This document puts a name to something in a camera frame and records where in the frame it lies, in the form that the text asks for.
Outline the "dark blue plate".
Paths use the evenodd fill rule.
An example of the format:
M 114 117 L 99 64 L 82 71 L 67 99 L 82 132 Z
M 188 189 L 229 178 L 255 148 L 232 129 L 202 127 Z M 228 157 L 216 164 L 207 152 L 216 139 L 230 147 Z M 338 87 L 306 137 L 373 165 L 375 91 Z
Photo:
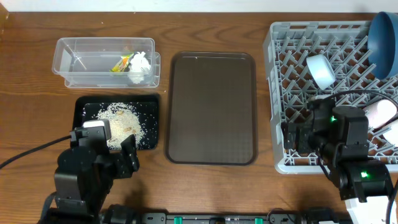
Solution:
M 369 63 L 375 64 L 373 74 L 383 80 L 397 76 L 397 14 L 379 12 L 371 21 L 368 49 Z

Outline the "rice food scraps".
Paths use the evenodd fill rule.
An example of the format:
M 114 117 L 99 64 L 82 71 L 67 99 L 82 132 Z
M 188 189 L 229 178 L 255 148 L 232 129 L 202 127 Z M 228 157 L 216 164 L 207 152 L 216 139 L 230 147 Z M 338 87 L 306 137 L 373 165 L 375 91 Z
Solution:
M 130 135 L 135 137 L 138 150 L 155 148 L 157 144 L 157 118 L 149 108 L 150 103 L 109 103 L 93 117 L 107 119 L 111 138 L 107 140 L 111 150 L 120 150 L 121 143 Z

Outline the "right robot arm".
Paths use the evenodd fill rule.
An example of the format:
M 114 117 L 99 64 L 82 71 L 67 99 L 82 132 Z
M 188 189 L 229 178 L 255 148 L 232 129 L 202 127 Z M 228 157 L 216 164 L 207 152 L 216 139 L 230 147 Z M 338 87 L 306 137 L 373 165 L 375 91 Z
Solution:
M 352 223 L 397 223 L 397 183 L 388 168 L 369 157 L 369 120 L 361 108 L 338 106 L 335 93 L 307 104 L 311 117 L 283 122 L 286 149 L 313 152 L 339 190 Z

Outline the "light green cup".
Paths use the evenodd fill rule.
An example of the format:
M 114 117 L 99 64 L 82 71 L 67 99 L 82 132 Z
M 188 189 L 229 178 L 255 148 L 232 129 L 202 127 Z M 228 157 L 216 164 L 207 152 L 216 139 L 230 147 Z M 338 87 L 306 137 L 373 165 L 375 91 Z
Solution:
M 398 120 L 395 120 L 383 127 L 383 138 L 390 144 L 398 145 Z

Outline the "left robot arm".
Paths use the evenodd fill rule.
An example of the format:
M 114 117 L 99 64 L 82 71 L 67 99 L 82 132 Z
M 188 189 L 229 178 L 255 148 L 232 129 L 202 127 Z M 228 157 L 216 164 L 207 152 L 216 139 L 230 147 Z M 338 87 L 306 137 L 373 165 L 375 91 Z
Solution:
M 56 190 L 46 198 L 39 223 L 140 224 L 140 214 L 131 208 L 111 205 L 101 210 L 114 180 L 128 179 L 139 170 L 135 137 L 127 137 L 115 153 L 104 137 L 65 139 L 71 147 L 57 159 Z

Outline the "light blue bowl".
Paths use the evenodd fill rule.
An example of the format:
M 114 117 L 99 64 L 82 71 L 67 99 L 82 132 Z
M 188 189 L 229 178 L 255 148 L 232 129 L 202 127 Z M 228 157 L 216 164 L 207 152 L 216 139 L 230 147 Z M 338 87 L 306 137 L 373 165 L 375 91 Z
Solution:
M 324 55 L 314 55 L 306 58 L 307 66 L 319 89 L 326 90 L 336 77 L 328 59 Z

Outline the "yellow snack wrapper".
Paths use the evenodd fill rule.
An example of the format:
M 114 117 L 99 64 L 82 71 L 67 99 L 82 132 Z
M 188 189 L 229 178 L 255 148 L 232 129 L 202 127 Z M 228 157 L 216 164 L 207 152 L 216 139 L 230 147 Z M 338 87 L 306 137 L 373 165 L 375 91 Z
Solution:
M 114 72 L 114 73 L 125 72 L 125 70 L 129 66 L 130 60 L 133 56 L 134 56 L 134 53 L 122 55 L 120 61 L 117 62 L 116 65 L 113 68 L 111 68 L 109 71 Z

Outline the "pink cup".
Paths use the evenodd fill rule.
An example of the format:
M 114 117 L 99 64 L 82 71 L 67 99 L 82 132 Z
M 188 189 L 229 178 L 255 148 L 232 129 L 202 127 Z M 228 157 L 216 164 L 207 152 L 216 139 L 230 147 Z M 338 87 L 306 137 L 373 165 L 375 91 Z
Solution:
M 364 109 L 368 127 L 377 129 L 386 124 L 397 113 L 397 107 L 389 100 L 379 100 Z

